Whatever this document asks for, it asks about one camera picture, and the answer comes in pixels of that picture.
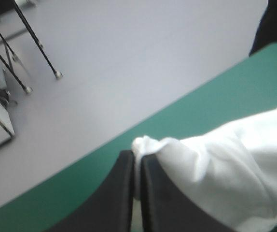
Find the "dark trouser leg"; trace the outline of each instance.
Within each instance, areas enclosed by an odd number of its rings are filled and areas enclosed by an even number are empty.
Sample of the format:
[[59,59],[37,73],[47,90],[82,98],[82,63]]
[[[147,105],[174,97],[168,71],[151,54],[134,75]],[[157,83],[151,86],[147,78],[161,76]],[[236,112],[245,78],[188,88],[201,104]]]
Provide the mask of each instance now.
[[250,55],[272,42],[277,42],[277,0],[268,1],[268,6],[256,32]]

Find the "black object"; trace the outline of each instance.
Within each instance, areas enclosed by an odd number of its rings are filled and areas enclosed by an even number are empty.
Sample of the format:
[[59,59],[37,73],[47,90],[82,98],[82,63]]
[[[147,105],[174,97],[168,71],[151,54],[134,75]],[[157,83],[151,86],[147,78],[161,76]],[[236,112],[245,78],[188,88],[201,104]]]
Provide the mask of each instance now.
[[277,42],[277,0],[268,0],[267,9],[256,32],[250,55],[272,42]]
[[17,75],[14,73],[13,69],[7,64],[7,62],[3,59],[3,57],[0,55],[0,60],[3,62],[3,64],[7,67],[7,69],[10,71],[10,73],[13,75],[13,77],[16,79],[16,81],[20,84],[20,86],[23,88],[23,90],[26,92],[27,87],[21,82],[21,80],[17,77]]
[[156,155],[142,159],[141,207],[144,232],[233,232],[180,192]]
[[99,188],[78,209],[47,232],[129,232],[133,170],[133,153],[122,151]]
[[[19,9],[18,5],[16,4],[15,0],[0,0],[0,15],[11,10],[11,9],[15,9],[15,11],[17,12],[18,16],[20,17],[20,19],[22,20],[22,22],[24,23],[25,27],[27,28],[27,30],[29,31],[32,39],[35,41],[36,45],[38,46],[39,50],[41,51],[42,55],[44,56],[45,60],[47,61],[48,65],[50,66],[50,68],[52,69],[56,79],[60,79],[62,77],[62,73],[57,71],[53,65],[51,64],[49,58],[47,57],[47,55],[44,53],[43,51],[43,46],[40,43],[38,37],[36,36],[35,32],[33,31],[33,29],[31,28],[30,24],[27,22],[25,16],[23,15],[22,11]],[[13,58],[17,58],[16,54],[14,53],[13,49],[11,49],[11,47],[9,46],[9,44],[6,42],[6,40],[4,39],[4,37],[1,35],[0,33],[0,37],[3,41],[3,43],[10,49],[10,51],[12,52]],[[11,64],[9,63],[9,65],[5,62],[4,59],[0,58],[0,60],[3,62],[3,64],[7,67],[7,69],[9,69],[9,71],[11,72],[11,74],[14,76],[14,78],[18,81],[18,83],[21,85],[21,87],[23,88],[23,90],[26,93],[31,93],[32,89],[29,87],[26,87],[25,85],[23,85],[23,83],[18,79],[18,77],[16,76],[16,74],[14,73],[13,69],[11,69]]]

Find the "white floor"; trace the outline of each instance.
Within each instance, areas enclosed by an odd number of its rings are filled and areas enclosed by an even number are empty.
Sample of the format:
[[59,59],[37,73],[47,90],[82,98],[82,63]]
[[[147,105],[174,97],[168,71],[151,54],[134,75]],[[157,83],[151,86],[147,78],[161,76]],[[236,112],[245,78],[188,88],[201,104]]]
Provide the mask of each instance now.
[[[41,0],[25,9],[64,78],[28,34],[10,42],[34,92],[8,78],[19,105],[9,109],[16,138],[0,148],[0,205],[245,59],[266,4]],[[16,14],[0,20],[5,35],[22,27]]]

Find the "white cloth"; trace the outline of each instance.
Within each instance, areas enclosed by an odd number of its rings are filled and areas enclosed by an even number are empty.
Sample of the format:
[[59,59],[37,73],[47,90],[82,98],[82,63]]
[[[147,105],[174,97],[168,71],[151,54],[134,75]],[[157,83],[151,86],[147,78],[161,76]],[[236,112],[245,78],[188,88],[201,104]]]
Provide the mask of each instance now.
[[143,156],[162,168],[191,201],[239,232],[267,232],[277,225],[277,109],[224,124],[198,137],[132,143],[136,196]]

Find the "chair leg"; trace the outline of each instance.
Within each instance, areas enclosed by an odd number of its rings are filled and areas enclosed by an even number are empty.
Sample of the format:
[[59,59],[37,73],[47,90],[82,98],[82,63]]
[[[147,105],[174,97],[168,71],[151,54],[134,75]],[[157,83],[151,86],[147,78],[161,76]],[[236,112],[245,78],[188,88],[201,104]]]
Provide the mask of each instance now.
[[3,64],[5,65],[5,67],[10,71],[10,73],[13,75],[13,77],[15,78],[15,80],[20,84],[20,86],[22,87],[22,89],[24,90],[25,93],[30,94],[32,93],[32,88],[25,86],[21,80],[17,77],[17,75],[14,73],[14,71],[11,69],[11,67],[7,64],[7,62],[3,59],[3,57],[0,55],[0,60],[3,62]]
[[19,60],[18,56],[17,56],[16,53],[13,51],[13,49],[10,47],[10,45],[8,44],[8,42],[5,40],[5,38],[3,37],[3,35],[1,34],[1,32],[0,32],[0,37],[1,37],[2,41],[3,41],[3,43],[4,43],[4,44],[9,48],[9,50],[11,51],[13,61],[14,61],[14,62],[18,61],[18,60]]
[[38,37],[36,36],[36,34],[34,33],[34,31],[32,30],[30,24],[27,22],[25,16],[23,15],[22,11],[19,9],[18,5],[16,4],[15,0],[11,0],[15,11],[17,12],[18,16],[20,17],[20,19],[22,20],[22,22],[24,23],[25,27],[27,28],[27,30],[29,31],[31,37],[33,38],[34,42],[36,43],[36,45],[38,46],[39,50],[41,51],[42,55],[44,56],[44,58],[46,59],[48,65],[51,67],[56,79],[60,79],[62,78],[62,73],[57,71],[53,65],[51,64],[50,60],[48,59],[47,55],[44,53],[43,49],[42,49],[42,45],[38,39]]

